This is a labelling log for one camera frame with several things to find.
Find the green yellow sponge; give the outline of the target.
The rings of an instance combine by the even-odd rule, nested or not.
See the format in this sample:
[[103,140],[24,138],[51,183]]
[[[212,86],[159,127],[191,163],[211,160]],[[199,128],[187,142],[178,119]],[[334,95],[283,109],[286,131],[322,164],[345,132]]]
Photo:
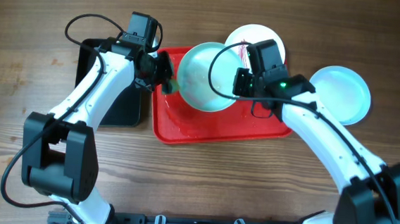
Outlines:
[[179,91],[179,84],[175,79],[170,79],[161,85],[161,90],[164,95],[173,94]]

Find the white plate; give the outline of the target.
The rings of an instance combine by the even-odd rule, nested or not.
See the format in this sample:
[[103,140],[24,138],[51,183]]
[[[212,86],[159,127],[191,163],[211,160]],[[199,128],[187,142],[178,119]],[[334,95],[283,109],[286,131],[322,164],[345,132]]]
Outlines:
[[225,40],[225,46],[240,42],[248,42],[254,44],[267,39],[274,39],[276,41],[282,58],[282,62],[286,63],[285,45],[283,44],[281,38],[275,31],[264,25],[247,24],[238,27]]
[[181,97],[192,108],[205,112],[227,109],[238,68],[244,64],[233,50],[224,53],[224,44],[205,42],[190,49],[180,61],[177,83]]
[[365,80],[343,66],[326,66],[309,80],[327,110],[342,124],[361,122],[372,103]]

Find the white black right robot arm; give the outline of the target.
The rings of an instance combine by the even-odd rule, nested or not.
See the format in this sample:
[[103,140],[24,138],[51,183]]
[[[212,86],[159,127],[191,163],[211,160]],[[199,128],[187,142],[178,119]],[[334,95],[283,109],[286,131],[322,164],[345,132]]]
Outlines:
[[366,149],[321,103],[302,75],[240,68],[233,94],[261,102],[320,159],[339,190],[336,210],[301,224],[400,224],[400,163],[388,166]]

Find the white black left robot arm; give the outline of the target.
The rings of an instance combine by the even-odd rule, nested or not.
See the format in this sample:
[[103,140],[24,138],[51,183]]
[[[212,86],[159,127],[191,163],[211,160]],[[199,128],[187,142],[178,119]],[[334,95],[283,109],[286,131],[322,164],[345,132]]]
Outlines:
[[75,224],[117,224],[113,205],[94,186],[99,162],[94,134],[111,105],[130,87],[154,91],[174,75],[166,51],[106,39],[90,48],[93,68],[47,114],[24,122],[23,184],[63,206]]

